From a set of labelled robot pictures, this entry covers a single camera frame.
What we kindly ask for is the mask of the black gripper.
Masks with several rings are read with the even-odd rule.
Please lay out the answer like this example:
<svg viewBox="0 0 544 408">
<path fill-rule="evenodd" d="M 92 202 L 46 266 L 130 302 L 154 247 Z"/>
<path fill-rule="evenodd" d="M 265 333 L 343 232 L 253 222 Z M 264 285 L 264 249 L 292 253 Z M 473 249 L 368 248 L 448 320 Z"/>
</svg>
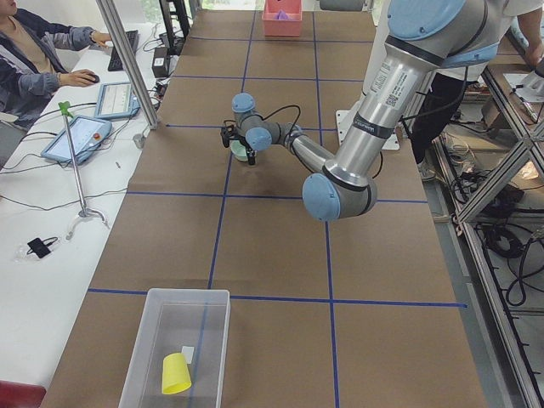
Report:
<svg viewBox="0 0 544 408">
<path fill-rule="evenodd" d="M 238 141 L 240 141 L 245 147 L 246 147 L 246 157 L 247 162 L 250 166 L 254 166 L 256 164 L 256 152 L 255 150 L 249 145 L 249 143 L 246 141 L 244 137 L 242 137 L 238 133 Z"/>
</svg>

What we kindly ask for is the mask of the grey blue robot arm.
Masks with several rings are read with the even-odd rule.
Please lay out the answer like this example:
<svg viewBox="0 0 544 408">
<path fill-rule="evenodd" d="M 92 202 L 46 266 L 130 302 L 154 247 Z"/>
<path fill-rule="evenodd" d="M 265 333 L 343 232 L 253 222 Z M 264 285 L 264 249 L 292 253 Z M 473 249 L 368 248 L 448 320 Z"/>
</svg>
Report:
<svg viewBox="0 0 544 408">
<path fill-rule="evenodd" d="M 336 153 L 291 123 L 264 120 L 248 93 L 232 99 L 235 120 L 222 128 L 222 142 L 240 142 L 250 163 L 271 145 L 289 150 L 311 171 L 303 204 L 320 221 L 366 213 L 377 200 L 370 167 L 425 76 L 492 60 L 504 8 L 502 1 L 392 1 L 386 56 Z"/>
</svg>

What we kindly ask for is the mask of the seated person right hand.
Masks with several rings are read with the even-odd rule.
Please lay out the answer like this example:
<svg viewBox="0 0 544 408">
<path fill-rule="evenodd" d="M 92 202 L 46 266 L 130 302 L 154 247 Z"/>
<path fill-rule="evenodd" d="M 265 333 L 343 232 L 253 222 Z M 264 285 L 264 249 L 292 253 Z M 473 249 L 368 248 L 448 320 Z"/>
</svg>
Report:
<svg viewBox="0 0 544 408">
<path fill-rule="evenodd" d="M 87 87 L 95 83 L 92 83 L 92 75 L 95 74 L 90 70 L 73 71 L 65 75 L 64 84 L 73 87 Z"/>
</svg>

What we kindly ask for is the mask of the seated person left hand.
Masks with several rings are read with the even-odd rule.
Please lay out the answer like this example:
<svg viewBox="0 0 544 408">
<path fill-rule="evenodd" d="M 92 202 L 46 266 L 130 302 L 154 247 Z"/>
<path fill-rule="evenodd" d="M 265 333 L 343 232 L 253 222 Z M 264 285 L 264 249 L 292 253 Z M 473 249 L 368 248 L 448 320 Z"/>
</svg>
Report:
<svg viewBox="0 0 544 408">
<path fill-rule="evenodd" d="M 101 48 L 108 48 L 109 43 L 112 42 L 111 35 L 109 33 L 103 33 L 101 31 L 92 31 L 90 34 L 91 42 Z"/>
</svg>

